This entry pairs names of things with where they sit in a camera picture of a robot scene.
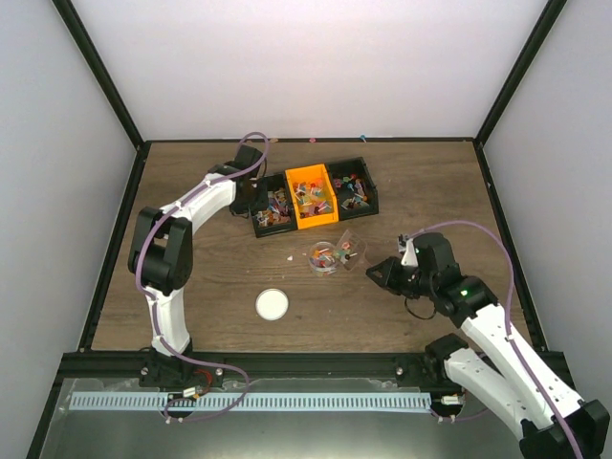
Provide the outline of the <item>orange candy bin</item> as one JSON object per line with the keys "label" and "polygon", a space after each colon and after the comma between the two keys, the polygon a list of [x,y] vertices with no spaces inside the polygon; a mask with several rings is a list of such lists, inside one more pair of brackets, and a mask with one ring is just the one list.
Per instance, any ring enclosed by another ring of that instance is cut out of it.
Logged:
{"label": "orange candy bin", "polygon": [[297,228],[306,230],[339,221],[339,205],[324,164],[285,170]]}

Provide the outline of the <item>clear plastic cup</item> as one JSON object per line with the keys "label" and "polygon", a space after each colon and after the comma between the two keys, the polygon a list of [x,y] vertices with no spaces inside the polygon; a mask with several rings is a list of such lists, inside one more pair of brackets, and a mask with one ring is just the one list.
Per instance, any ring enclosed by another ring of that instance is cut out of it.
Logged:
{"label": "clear plastic cup", "polygon": [[308,262],[313,273],[318,276],[335,273],[339,267],[335,245],[324,241],[315,243],[308,251]]}

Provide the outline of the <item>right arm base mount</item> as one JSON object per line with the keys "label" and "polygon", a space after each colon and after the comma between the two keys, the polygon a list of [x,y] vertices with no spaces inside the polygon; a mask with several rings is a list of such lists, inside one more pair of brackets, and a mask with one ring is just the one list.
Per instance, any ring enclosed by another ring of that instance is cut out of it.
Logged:
{"label": "right arm base mount", "polygon": [[469,347],[464,339],[448,334],[428,344],[422,353],[401,354],[393,360],[396,380],[400,386],[421,390],[451,387],[444,362],[452,353]]}

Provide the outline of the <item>brown slotted scoop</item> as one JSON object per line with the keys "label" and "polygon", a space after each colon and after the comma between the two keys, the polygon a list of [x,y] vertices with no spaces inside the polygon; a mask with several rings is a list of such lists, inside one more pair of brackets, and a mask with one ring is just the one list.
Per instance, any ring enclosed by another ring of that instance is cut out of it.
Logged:
{"label": "brown slotted scoop", "polygon": [[347,229],[335,245],[333,255],[347,272],[368,269],[373,263],[369,259],[367,242],[354,231]]}

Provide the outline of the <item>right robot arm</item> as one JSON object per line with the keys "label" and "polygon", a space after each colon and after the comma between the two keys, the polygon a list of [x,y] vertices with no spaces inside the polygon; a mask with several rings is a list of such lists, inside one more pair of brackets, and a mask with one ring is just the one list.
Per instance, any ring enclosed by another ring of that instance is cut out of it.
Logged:
{"label": "right robot arm", "polygon": [[491,289],[465,275],[439,232],[400,239],[400,255],[367,269],[379,287],[404,299],[425,297],[465,337],[446,335],[426,347],[435,384],[467,389],[517,438],[526,458],[598,458],[611,416],[585,401],[515,329]]}

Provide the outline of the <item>black bin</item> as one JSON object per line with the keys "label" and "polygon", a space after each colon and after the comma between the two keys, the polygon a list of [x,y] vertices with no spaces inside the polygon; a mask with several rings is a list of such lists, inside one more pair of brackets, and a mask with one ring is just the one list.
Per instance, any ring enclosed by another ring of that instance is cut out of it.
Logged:
{"label": "black bin", "polygon": [[295,206],[283,173],[259,180],[255,208],[250,209],[250,217],[257,238],[297,230]]}
{"label": "black bin", "polygon": [[378,190],[363,157],[327,163],[339,208],[339,220],[346,221],[379,213]]}

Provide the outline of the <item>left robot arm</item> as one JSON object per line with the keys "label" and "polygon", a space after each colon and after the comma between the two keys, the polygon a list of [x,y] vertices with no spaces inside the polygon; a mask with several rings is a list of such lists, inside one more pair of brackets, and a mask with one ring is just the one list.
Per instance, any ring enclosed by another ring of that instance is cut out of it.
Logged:
{"label": "left robot arm", "polygon": [[193,268],[193,235],[223,208],[254,206],[266,159],[266,150],[241,144],[233,160],[212,167],[184,196],[161,208],[144,207],[137,215],[128,270],[146,298],[151,344],[166,356],[161,371],[173,385],[186,385],[195,375],[194,360],[184,355],[191,344],[184,289]]}

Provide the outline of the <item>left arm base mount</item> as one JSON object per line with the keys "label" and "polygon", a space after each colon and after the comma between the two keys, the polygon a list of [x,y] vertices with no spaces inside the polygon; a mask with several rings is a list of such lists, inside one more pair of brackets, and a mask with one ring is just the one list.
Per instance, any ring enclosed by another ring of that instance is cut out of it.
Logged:
{"label": "left arm base mount", "polygon": [[208,369],[151,350],[144,358],[139,384],[140,387],[169,390],[196,385],[220,387],[222,381],[223,374],[218,375],[215,369]]}

